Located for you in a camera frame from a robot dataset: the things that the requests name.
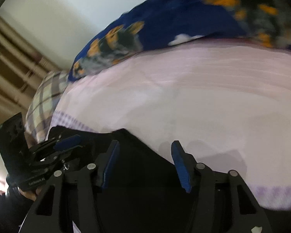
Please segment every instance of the metal screw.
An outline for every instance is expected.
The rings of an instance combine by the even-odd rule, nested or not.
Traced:
[[[87,165],[87,168],[88,168],[88,170],[92,170],[92,169],[96,168],[96,165],[93,164],[93,163],[90,163],[90,164]]]
[[[65,170],[69,170],[69,168],[70,168],[70,165],[67,163],[67,164],[64,164],[64,171]]]
[[[205,165],[203,163],[197,163],[196,164],[196,168],[200,169],[200,170],[203,170],[205,168]]]
[[[230,175],[232,175],[233,177],[236,177],[238,175],[238,172],[236,172],[235,170],[231,170]]]
[[[59,177],[63,172],[61,170],[57,170],[54,172],[55,177]]]

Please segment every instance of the blue rubber pad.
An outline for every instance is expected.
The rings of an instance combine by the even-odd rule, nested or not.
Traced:
[[[101,186],[102,189],[105,189],[108,187],[109,179],[110,179],[113,167],[115,165],[115,162],[116,162],[119,154],[120,154],[120,143],[117,141],[117,143],[115,144],[115,146],[111,152],[111,156],[109,158],[109,161],[107,163],[107,166],[106,166],[104,174],[103,174],[104,179],[103,179],[103,183]]]
[[[190,174],[184,165],[183,158],[181,157],[175,142],[171,144],[171,156],[175,164],[182,188],[184,188],[187,193],[190,193],[192,190],[192,186],[190,184]]]
[[[65,151],[69,148],[72,148],[74,146],[77,146],[81,143],[81,136],[80,135],[74,135],[68,138],[65,138],[59,142],[57,142],[54,145],[55,151]]]

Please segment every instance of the hand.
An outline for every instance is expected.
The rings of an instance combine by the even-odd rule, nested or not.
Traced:
[[[24,197],[26,197],[27,199],[30,199],[32,201],[36,200],[36,196],[39,195],[39,193],[42,191],[43,186],[38,187],[36,189],[36,193],[34,193],[33,191],[23,191],[22,189],[18,188],[18,191],[20,192],[20,194]]]

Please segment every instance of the blue blanket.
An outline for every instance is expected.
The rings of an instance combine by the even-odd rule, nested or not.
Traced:
[[[201,37],[249,38],[291,49],[291,8],[284,0],[147,0],[83,48],[69,80],[98,74],[141,51]]]

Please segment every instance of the plaid pillow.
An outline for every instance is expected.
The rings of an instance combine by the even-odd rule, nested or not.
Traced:
[[[49,72],[29,106],[25,129],[38,143],[45,140],[55,108],[68,86],[65,71]]]

